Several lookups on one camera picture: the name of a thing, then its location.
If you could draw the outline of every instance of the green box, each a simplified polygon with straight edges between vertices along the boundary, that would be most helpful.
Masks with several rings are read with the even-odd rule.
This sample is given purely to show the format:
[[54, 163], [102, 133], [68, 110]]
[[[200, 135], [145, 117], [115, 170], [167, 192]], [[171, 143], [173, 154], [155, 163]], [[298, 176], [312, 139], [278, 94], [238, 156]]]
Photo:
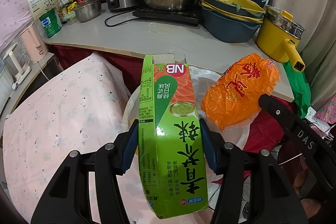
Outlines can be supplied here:
[[189, 66], [142, 67], [139, 171], [145, 196], [159, 218], [208, 207], [202, 137]]

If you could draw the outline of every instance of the green can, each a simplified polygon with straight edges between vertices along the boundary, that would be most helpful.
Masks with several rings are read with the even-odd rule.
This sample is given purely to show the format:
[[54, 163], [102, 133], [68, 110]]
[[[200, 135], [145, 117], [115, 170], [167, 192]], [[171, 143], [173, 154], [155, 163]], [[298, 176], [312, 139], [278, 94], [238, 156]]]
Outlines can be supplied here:
[[39, 19], [48, 38], [54, 36], [61, 30], [58, 16], [54, 9], [47, 11], [44, 15], [40, 16]]

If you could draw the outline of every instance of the small steel bowl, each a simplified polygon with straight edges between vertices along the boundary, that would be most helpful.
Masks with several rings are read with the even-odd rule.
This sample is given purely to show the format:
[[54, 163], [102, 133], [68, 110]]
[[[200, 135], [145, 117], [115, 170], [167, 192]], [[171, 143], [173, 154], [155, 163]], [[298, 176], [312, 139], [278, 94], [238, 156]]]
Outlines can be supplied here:
[[87, 22], [96, 18], [101, 13], [100, 0], [86, 0], [74, 9], [76, 17], [80, 22]]

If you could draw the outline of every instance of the green plastic bag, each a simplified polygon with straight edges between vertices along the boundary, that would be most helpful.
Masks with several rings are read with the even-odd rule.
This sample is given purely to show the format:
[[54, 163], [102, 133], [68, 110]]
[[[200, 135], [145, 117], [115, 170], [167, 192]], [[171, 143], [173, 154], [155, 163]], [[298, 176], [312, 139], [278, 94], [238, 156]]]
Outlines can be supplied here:
[[293, 91], [294, 102], [298, 107], [298, 115], [303, 119], [307, 115], [308, 108], [310, 107], [311, 94], [309, 84], [303, 72], [296, 72], [293, 70], [290, 61], [282, 63], [282, 65]]

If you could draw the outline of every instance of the yellow bowl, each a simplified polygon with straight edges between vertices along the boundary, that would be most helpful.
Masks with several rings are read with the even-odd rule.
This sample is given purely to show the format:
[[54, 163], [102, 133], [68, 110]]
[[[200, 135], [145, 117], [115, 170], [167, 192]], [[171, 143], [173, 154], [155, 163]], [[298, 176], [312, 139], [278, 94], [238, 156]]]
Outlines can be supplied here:
[[244, 16], [229, 13], [227, 11], [221, 10], [221, 9], [207, 3], [204, 0], [201, 0], [201, 4], [205, 8], [212, 9], [212, 10], [214, 10], [214, 11], [216, 11], [216, 12], [222, 14], [222, 15], [225, 15], [225, 16], [228, 16], [228, 17], [231, 17], [231, 18], [234, 18], [234, 19], [238, 19], [238, 20], [242, 20], [242, 21], [248, 21], [248, 22], [255, 22], [255, 23], [263, 23], [264, 22], [263, 19], [258, 19], [258, 18], [253, 18], [253, 17], [244, 17]]
[[257, 3], [252, 0], [215, 0], [218, 2], [218, 7], [222, 10], [233, 13], [234, 10], [237, 10], [237, 13], [242, 16], [249, 16], [253, 14], [257, 17], [261, 14], [265, 14], [265, 10], [261, 8]]

